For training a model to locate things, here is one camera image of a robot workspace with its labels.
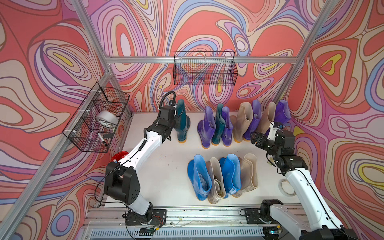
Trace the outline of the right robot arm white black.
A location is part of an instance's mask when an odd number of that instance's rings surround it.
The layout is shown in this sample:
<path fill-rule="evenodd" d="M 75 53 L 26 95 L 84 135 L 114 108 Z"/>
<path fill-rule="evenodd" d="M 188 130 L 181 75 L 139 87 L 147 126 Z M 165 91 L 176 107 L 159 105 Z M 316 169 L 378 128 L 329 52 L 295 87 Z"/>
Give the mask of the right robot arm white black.
<path fill-rule="evenodd" d="M 326 203 L 303 158 L 295 155 L 295 140 L 292 132 L 274 126 L 267 136 L 251 134 L 251 143 L 272 156 L 273 166 L 293 187 L 309 223 L 297 218 L 279 200 L 263 200 L 261 220 L 278 222 L 297 240 L 356 240 L 355 231 L 344 227 Z"/>

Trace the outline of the teal rain boot yellow sole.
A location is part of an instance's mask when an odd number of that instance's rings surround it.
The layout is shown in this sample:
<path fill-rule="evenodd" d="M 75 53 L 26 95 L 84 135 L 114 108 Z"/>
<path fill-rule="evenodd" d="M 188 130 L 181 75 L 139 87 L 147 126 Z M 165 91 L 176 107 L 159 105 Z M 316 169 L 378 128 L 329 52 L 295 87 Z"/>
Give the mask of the teal rain boot yellow sole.
<path fill-rule="evenodd" d="M 186 114 L 185 101 L 183 99 L 178 100 L 176 111 L 175 130 L 177 132 L 178 141 L 184 143 L 187 140 L 187 133 L 191 125 L 191 120 Z"/>

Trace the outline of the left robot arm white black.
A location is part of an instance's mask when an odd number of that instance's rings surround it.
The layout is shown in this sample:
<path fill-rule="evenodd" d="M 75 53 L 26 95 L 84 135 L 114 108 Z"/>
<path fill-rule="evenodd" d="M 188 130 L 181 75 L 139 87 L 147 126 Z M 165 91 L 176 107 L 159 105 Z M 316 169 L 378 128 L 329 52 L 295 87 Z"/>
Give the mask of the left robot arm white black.
<path fill-rule="evenodd" d="M 151 215 L 151 203 L 141 195 L 139 168 L 165 140 L 171 139 L 176 125 L 176 107 L 161 107 L 158 117 L 143 130 L 143 139 L 118 162 L 106 167 L 104 194 L 126 205 L 134 213 Z"/>

